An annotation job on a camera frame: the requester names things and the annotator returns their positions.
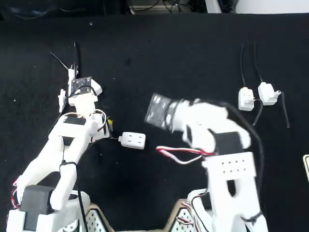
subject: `gray plastic part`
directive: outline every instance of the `gray plastic part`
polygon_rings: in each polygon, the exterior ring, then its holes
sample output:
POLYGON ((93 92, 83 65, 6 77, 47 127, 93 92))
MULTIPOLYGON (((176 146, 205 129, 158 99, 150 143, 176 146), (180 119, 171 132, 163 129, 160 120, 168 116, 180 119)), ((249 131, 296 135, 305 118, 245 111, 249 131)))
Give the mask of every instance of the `gray plastic part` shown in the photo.
POLYGON ((172 100, 170 98, 154 93, 149 103, 148 111, 145 116, 145 122, 166 130, 167 126, 165 116, 171 101, 172 100))
POLYGON ((53 212, 50 206, 50 196, 54 188, 30 185, 25 188, 20 211, 26 212, 24 230, 36 231, 39 214, 48 215, 53 212))

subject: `wire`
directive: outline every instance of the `wire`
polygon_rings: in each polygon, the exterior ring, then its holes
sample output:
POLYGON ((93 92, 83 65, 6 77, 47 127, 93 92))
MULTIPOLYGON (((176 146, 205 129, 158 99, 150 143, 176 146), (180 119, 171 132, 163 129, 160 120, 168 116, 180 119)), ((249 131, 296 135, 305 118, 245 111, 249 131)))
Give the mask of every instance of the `wire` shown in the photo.
POLYGON ((286 111, 285 97, 284 97, 284 92, 283 91, 281 91, 281 102, 282 102, 282 108, 283 108, 284 117, 285 117, 285 121, 286 121, 286 127, 290 128, 290 120, 289 120, 289 117, 288 117, 288 113, 286 111))
POLYGON ((166 0, 162 0, 163 1, 163 4, 165 6, 165 8, 169 11, 169 13, 172 13, 172 10, 170 8, 168 8, 168 6, 166 5, 166 0))
POLYGON ((77 116, 82 116, 83 118, 85 118, 87 120, 87 118, 83 115, 81 115, 80 113, 77 113, 77 112, 68 112, 68 113, 65 113, 64 115, 62 116, 69 116, 69 115, 77 115, 77 116))
POLYGON ((106 116, 106 113, 105 113, 104 111, 102 111, 102 110, 95 109, 94 112, 96 112, 96 111, 98 111, 98 112, 100 112, 101 114, 104 115, 104 122, 103 122, 102 127, 100 127, 100 128, 98 129, 98 132, 99 132, 100 130, 102 130, 102 129, 104 128, 104 126, 105 126, 105 124, 106 124, 107 116, 106 116))
POLYGON ((254 120, 252 126, 256 125, 257 121, 259 120, 259 118, 261 116, 262 110, 263 110, 263 102, 260 99, 254 99, 254 101, 260 102, 260 108, 259 108, 259 111, 258 111, 258 113, 257 113, 257 115, 255 117, 255 120, 254 120))
POLYGON ((81 11, 85 11, 85 8, 78 8, 78 9, 72 9, 72 10, 66 10, 63 8, 59 8, 60 11, 66 12, 66 13, 75 13, 75 12, 81 12, 81 11))
POLYGON ((153 4, 152 6, 150 6, 150 7, 148 7, 148 8, 145 8, 145 9, 138 9, 138 10, 137 10, 137 9, 135 9, 135 8, 133 7, 131 0, 128 0, 129 5, 131 5, 132 9, 133 9, 134 11, 136 11, 136 12, 147 11, 147 10, 149 10, 149 9, 151 9, 151 8, 154 8, 159 2, 160 2, 160 0, 157 0, 157 1, 155 2, 155 4, 153 4))
POLYGON ((76 89, 69 95, 69 98, 70 98, 70 97, 73 97, 73 96, 76 96, 76 95, 78 95, 78 94, 80 94, 80 93, 75 93, 75 92, 78 91, 79 89, 85 88, 85 87, 91 88, 91 90, 93 91, 93 94, 94 94, 95 96, 98 96, 97 93, 96 93, 96 91, 95 91, 95 89, 94 89, 92 86, 83 85, 83 86, 79 86, 78 88, 76 88, 76 89))
POLYGON ((186 220, 186 219, 184 219, 182 217, 176 217, 176 221, 178 223, 182 224, 182 225, 185 225, 185 226, 193 224, 192 222, 190 222, 190 221, 188 221, 188 220, 186 220))
POLYGON ((192 200, 191 200, 191 206, 192 206, 192 209, 194 210, 196 216, 197 216, 198 219, 201 221, 201 223, 202 223, 204 229, 205 229, 207 232, 209 232, 209 231, 207 230, 205 224, 203 223, 203 221, 201 220, 201 218, 200 218, 199 215, 197 214, 197 211, 196 211, 196 209, 194 208, 194 205, 193 205, 193 200, 194 200, 195 198, 205 196, 207 193, 208 193, 208 189, 205 189, 205 192, 203 192, 203 193, 201 193, 201 194, 199 194, 199 195, 193 197, 192 200))
POLYGON ((253 62, 254 62, 254 69, 255 69, 255 71, 256 71, 256 74, 260 77, 261 82, 264 82, 263 79, 262 79, 262 76, 260 75, 260 72, 259 72, 259 70, 258 70, 258 68, 257 68, 257 63, 256 63, 256 50, 257 50, 257 48, 256 48, 256 42, 254 41, 254 42, 253 42, 253 62))
POLYGON ((76 42, 74 42, 74 79, 76 79, 77 76, 77 67, 76 67, 76 60, 78 59, 77 57, 77 45, 76 42))
POLYGON ((62 60, 60 60, 60 58, 58 56, 56 56, 53 52, 49 52, 53 57, 55 57, 59 62, 60 64, 62 64, 62 66, 66 69, 66 70, 69 70, 69 68, 62 62, 62 60))
POLYGON ((62 163, 60 164, 60 167, 64 166, 64 165, 69 165, 69 164, 74 164, 75 168, 76 168, 76 185, 77 185, 78 201, 79 201, 79 205, 80 205, 81 212, 82 212, 82 217, 83 217, 83 221, 84 221, 84 227, 86 229, 86 232, 88 232, 86 215, 85 215, 85 210, 84 210, 84 205, 83 205, 83 200, 82 200, 82 195, 81 195, 81 189, 80 189, 80 184, 79 184, 79 179, 78 179, 79 175, 78 175, 78 172, 77 172, 77 170, 78 170, 77 164, 75 162, 66 162, 65 160, 63 160, 62 163))
POLYGON ((164 156, 169 157, 169 158, 173 159, 174 161, 176 161, 178 164, 182 164, 182 165, 192 163, 192 162, 202 158, 203 156, 214 155, 214 153, 209 153, 209 152, 206 152, 204 150, 197 150, 197 149, 191 149, 191 148, 173 148, 173 147, 167 147, 167 146, 157 146, 156 150, 158 152, 160 152, 161 154, 163 154, 164 156), (188 161, 182 161, 168 151, 187 151, 187 152, 190 152, 190 153, 199 154, 199 156, 195 157, 193 159, 190 159, 188 161))
POLYGON ((242 64, 243 64, 243 50, 244 50, 244 45, 241 46, 241 51, 240 51, 240 73, 241 73, 241 78, 243 82, 243 86, 246 87, 246 82, 245 82, 245 77, 243 75, 243 69, 242 69, 242 64))
POLYGON ((260 197, 262 182, 263 182, 263 171, 264 171, 264 146, 260 136, 256 133, 254 128, 248 123, 248 121, 243 117, 243 115, 231 104, 224 101, 213 101, 217 103, 219 106, 226 107, 230 110, 244 125, 244 127, 248 130, 248 132, 254 137, 259 147, 259 155, 260 155, 260 167, 259 174, 257 176, 257 194, 260 197))

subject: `white plastic bracket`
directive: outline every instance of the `white plastic bracket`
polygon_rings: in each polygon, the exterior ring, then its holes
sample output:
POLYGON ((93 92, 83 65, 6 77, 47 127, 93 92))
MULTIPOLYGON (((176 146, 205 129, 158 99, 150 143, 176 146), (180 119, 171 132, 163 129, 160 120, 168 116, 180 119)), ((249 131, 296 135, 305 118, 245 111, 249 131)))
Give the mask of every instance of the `white plastic bracket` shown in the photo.
MULTIPOLYGON (((208 188, 213 211, 212 228, 215 232, 236 232, 240 217, 251 218, 260 210, 255 185, 255 166, 251 152, 236 153, 205 158, 202 165, 208 171, 208 188), (227 181, 235 182, 236 194, 231 196, 227 181)), ((267 232, 263 215, 254 224, 246 222, 252 232, 267 232)))

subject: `black cable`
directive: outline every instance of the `black cable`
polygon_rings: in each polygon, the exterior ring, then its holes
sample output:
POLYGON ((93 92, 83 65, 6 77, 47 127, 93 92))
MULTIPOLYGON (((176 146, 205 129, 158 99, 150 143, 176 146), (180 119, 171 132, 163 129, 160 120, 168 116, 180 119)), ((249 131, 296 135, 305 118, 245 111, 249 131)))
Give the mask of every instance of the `black cable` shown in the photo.
POLYGON ((169 13, 172 13, 172 11, 170 10, 170 8, 168 8, 168 6, 167 6, 166 3, 165 3, 166 0, 162 0, 162 1, 163 1, 163 4, 164 4, 165 8, 169 11, 169 13))
POLYGON ((281 102, 282 102, 282 108, 283 108, 283 112, 284 112, 284 116, 285 116, 286 127, 290 128, 290 120, 289 120, 288 113, 287 113, 286 107, 285 107, 285 97, 284 97, 283 91, 281 91, 281 102))
POLYGON ((203 221, 201 220, 201 218, 200 218, 199 215, 197 214, 197 211, 196 211, 196 209, 194 208, 194 204, 193 204, 193 200, 194 200, 195 198, 205 196, 205 195, 207 194, 207 192, 208 192, 208 190, 206 189, 204 193, 201 193, 201 194, 195 196, 194 198, 192 198, 192 200, 191 200, 191 206, 192 206, 192 209, 194 210, 195 214, 197 215, 198 219, 202 222, 203 227, 204 227, 204 229, 206 230, 206 232, 209 232, 209 230, 207 230, 205 224, 203 223, 203 221))
POLYGON ((77 57, 77 45, 76 42, 74 42, 74 79, 76 79, 77 76, 77 67, 76 67, 76 60, 78 59, 77 57))
POLYGON ((257 115, 256 115, 256 118, 255 118, 255 120, 254 120, 252 126, 255 126, 255 125, 256 125, 257 121, 259 120, 259 118, 260 118, 260 116, 261 116, 261 114, 262 114, 262 110, 263 110, 263 102, 262 102, 260 99, 254 99, 254 101, 260 102, 260 108, 259 108, 259 111, 258 111, 258 113, 257 113, 257 115))
POLYGON ((63 8, 59 8, 60 11, 66 12, 66 13, 76 13, 76 12, 82 12, 85 11, 85 8, 78 8, 78 9, 72 9, 72 10, 66 10, 63 8))
POLYGON ((128 2, 129 2, 129 5, 131 5, 131 7, 132 7, 132 9, 134 10, 134 11, 136 11, 136 12, 139 12, 139 11, 147 11, 147 10, 149 10, 149 9, 151 9, 151 8, 154 8, 159 2, 160 2, 160 0, 157 0, 156 2, 155 2, 155 4, 153 4, 152 6, 150 6, 150 7, 148 7, 148 8, 145 8, 145 9, 135 9, 134 7, 133 7, 133 5, 132 5, 132 2, 131 2, 131 0, 128 0, 128 2))
POLYGON ((76 168, 76 185, 77 185, 77 194, 78 194, 78 201, 79 201, 79 205, 81 208, 81 212, 82 212, 82 217, 83 217, 83 221, 84 221, 84 227, 86 229, 86 232, 88 232, 88 226, 87 226, 87 221, 86 221, 86 215, 85 215, 85 210, 84 210, 84 205, 83 205, 83 200, 82 200, 82 195, 81 195, 81 189, 80 189, 80 184, 79 184, 79 179, 78 179, 78 167, 77 164, 75 162, 66 162, 65 160, 62 161, 62 163, 60 164, 61 166, 64 165, 69 165, 69 164, 74 164, 75 168, 76 168))
POLYGON ((91 90, 93 91, 93 94, 94 94, 95 96, 98 96, 97 93, 96 93, 96 91, 95 91, 95 89, 94 89, 92 86, 83 85, 83 86, 79 86, 78 88, 76 88, 76 89, 69 95, 69 98, 70 98, 70 97, 73 97, 73 96, 76 96, 76 95, 78 95, 78 94, 80 94, 80 93, 75 93, 75 92, 76 92, 77 90, 81 89, 81 88, 91 88, 91 90))
POLYGON ((263 182, 263 172, 264 172, 264 146, 262 143, 262 140, 260 136, 256 133, 255 129, 250 125, 250 123, 244 118, 244 116, 230 103, 224 102, 224 101, 204 101, 207 103, 215 104, 221 107, 227 108, 229 111, 231 111, 243 124, 243 126, 247 129, 249 134, 256 140, 259 148, 259 156, 260 156, 260 167, 259 167, 259 173, 257 175, 257 194, 260 198, 261 195, 261 188, 262 188, 262 182, 263 182))
POLYGON ((254 42, 253 42, 253 62, 254 62, 254 69, 255 69, 256 74, 259 76, 261 82, 264 82, 263 79, 262 79, 262 76, 260 75, 260 72, 259 72, 259 70, 258 70, 258 68, 257 68, 257 63, 256 63, 256 50, 257 50, 257 48, 256 48, 256 42, 254 41, 254 42))
POLYGON ((56 56, 53 52, 49 52, 53 57, 55 57, 59 62, 60 64, 62 64, 62 66, 66 69, 66 70, 69 70, 69 68, 62 62, 62 60, 60 60, 60 58, 58 56, 56 56))
POLYGON ((244 50, 244 45, 241 46, 241 51, 240 51, 240 73, 241 73, 241 78, 243 82, 243 86, 246 87, 246 82, 245 82, 245 77, 243 75, 243 69, 242 69, 242 64, 243 64, 243 50, 244 50))

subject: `electronic component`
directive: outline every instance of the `electronic component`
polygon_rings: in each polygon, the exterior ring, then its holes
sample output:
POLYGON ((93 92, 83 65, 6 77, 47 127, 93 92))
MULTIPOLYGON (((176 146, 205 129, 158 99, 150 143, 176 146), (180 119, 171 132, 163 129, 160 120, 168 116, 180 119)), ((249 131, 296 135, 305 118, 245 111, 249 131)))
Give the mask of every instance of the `electronic component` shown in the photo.
POLYGON ((277 102, 278 96, 281 94, 281 91, 278 90, 275 92, 272 85, 266 82, 261 82, 257 90, 263 105, 274 105, 277 102))
POLYGON ((170 98, 154 93, 149 103, 145 121, 166 130, 174 117, 176 106, 177 103, 172 102, 170 98))
POLYGON ((146 135, 142 133, 123 132, 122 136, 119 136, 118 141, 122 146, 143 150, 145 148, 146 135))
POLYGON ((75 94, 91 93, 91 76, 72 80, 72 91, 75 94))
POLYGON ((238 109, 252 111, 254 108, 254 97, 252 89, 243 87, 238 92, 238 109))

